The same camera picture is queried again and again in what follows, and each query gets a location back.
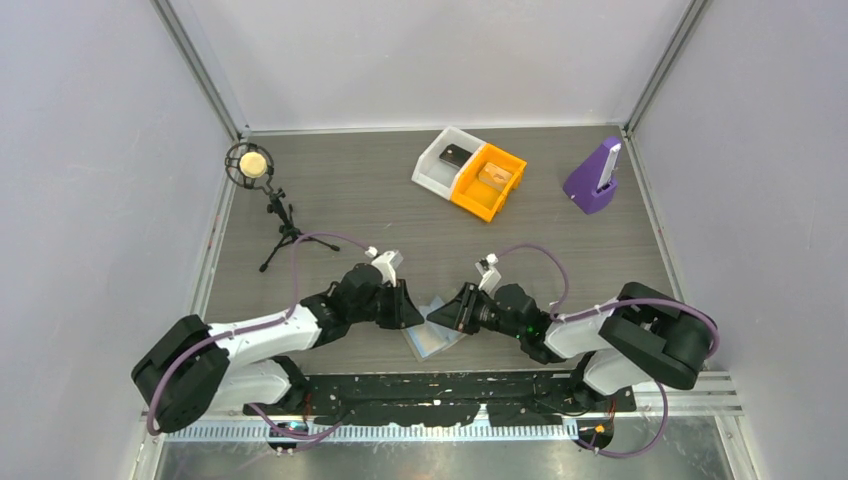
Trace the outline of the beige card holder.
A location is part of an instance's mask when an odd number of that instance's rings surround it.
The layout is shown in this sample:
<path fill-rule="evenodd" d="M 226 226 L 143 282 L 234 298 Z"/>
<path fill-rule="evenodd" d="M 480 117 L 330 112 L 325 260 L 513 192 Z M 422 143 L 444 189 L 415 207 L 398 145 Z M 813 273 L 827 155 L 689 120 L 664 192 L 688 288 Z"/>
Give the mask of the beige card holder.
<path fill-rule="evenodd" d="M 417 315 L 425 319 L 425 322 L 402 330 L 406 342 L 418 362 L 424 362 L 428 358 L 443 352 L 466 336 L 426 320 L 429 313 L 444 305 L 445 301 L 441 297 L 434 296 L 430 303 L 416 306 Z"/>

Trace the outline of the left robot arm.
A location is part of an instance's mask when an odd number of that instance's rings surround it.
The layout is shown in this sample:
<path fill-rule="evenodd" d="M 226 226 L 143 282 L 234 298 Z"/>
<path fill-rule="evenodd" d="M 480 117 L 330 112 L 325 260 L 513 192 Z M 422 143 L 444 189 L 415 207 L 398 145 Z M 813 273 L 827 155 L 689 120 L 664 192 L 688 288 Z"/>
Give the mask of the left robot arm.
<path fill-rule="evenodd" d="M 360 263 L 327 290 L 277 313 L 213 324 L 184 316 L 130 377 L 148 405 L 152 435 L 183 430 L 210 410 L 248 404 L 293 414 L 305 405 L 307 389 L 288 353 L 337 341 L 358 323 L 404 330 L 424 321 L 405 280 Z"/>

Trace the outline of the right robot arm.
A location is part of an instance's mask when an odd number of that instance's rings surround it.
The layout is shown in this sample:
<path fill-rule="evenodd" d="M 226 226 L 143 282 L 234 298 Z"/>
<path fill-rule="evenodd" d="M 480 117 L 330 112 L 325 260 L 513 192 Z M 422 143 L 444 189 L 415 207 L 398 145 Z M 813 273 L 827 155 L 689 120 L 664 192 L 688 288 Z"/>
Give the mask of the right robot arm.
<path fill-rule="evenodd" d="M 571 397 L 596 410 L 619 390 L 655 381 L 692 389 L 720 337 L 708 315 L 638 282 L 593 308 L 554 316 L 517 284 L 488 294 L 466 284 L 427 321 L 473 335 L 485 329 L 516 339 L 540 364 L 579 358 Z"/>

